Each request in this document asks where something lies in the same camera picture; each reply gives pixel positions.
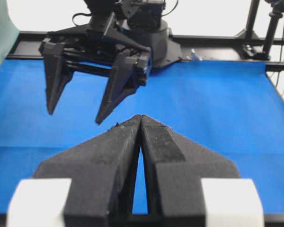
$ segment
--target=blue mat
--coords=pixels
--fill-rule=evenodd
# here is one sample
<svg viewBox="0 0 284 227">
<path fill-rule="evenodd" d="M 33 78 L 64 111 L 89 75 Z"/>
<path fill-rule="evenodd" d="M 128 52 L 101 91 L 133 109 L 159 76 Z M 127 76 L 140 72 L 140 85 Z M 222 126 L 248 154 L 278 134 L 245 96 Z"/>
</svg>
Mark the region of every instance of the blue mat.
<svg viewBox="0 0 284 227">
<path fill-rule="evenodd" d="M 42 61 L 0 68 L 0 213 L 20 179 L 64 149 L 135 114 L 147 114 L 233 160 L 252 178 L 265 212 L 284 212 L 284 104 L 263 63 L 178 63 L 154 74 L 103 122 L 96 117 L 107 79 L 75 73 L 54 116 L 45 107 Z M 147 212 L 139 162 L 134 212 Z"/>
</svg>

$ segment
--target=white wall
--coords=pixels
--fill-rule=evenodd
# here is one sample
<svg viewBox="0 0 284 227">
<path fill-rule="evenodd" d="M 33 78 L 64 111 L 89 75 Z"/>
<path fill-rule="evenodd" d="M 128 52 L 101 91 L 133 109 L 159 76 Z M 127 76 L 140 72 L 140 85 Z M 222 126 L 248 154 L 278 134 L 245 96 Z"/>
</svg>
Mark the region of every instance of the white wall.
<svg viewBox="0 0 284 227">
<path fill-rule="evenodd" d="M 7 0 L 9 14 L 22 31 L 54 31 L 73 26 L 71 17 L 78 12 L 88 13 L 83 0 Z M 223 35 L 233 36 L 245 27 L 250 0 L 179 0 L 178 8 L 165 17 L 176 35 Z M 166 11 L 173 8 L 176 0 L 167 0 Z M 271 7 L 261 0 L 255 32 L 266 36 Z M 78 24 L 88 22 L 80 17 Z M 282 37 L 284 17 L 280 20 L 276 37 Z M 280 47 L 272 48 L 272 60 L 279 60 Z M 284 87 L 284 72 L 279 90 Z"/>
</svg>

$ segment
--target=green panel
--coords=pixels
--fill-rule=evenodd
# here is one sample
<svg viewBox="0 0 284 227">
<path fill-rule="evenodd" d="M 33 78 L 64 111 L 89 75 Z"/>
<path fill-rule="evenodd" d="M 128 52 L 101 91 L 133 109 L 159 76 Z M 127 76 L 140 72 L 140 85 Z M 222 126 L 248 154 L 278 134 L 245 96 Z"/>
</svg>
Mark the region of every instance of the green panel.
<svg viewBox="0 0 284 227">
<path fill-rule="evenodd" d="M 19 34 L 11 22 L 6 0 L 0 0 L 0 65 L 10 52 Z"/>
</svg>

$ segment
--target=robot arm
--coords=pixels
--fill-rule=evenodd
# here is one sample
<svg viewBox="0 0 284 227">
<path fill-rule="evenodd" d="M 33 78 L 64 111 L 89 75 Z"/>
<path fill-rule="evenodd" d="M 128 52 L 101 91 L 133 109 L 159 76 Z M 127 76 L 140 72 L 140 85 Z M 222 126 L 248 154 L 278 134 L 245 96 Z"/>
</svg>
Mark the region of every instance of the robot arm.
<svg viewBox="0 0 284 227">
<path fill-rule="evenodd" d="M 134 94 L 139 86 L 146 85 L 153 63 L 160 68 L 178 61 L 181 49 L 177 46 L 177 51 L 169 50 L 177 56 L 166 60 L 168 46 L 175 43 L 169 41 L 167 24 L 161 20 L 164 0 L 84 1 L 91 12 L 90 22 L 49 32 L 40 46 L 45 65 L 47 109 L 53 114 L 75 71 L 109 77 L 96 118 L 96 123 L 101 124 L 120 102 Z M 86 62 L 98 65 L 90 66 Z"/>
</svg>

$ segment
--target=white block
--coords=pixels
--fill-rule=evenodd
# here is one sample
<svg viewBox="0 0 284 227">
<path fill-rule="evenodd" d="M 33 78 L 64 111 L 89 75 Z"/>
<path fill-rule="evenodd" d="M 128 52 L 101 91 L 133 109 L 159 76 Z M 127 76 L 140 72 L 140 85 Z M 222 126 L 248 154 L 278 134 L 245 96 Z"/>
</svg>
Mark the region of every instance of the white block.
<svg viewBox="0 0 284 227">
<path fill-rule="evenodd" d="M 71 179 L 22 180 L 9 204 L 7 227 L 64 227 Z"/>
<path fill-rule="evenodd" d="M 263 227 L 264 214 L 250 179 L 203 178 L 207 227 Z"/>
</svg>

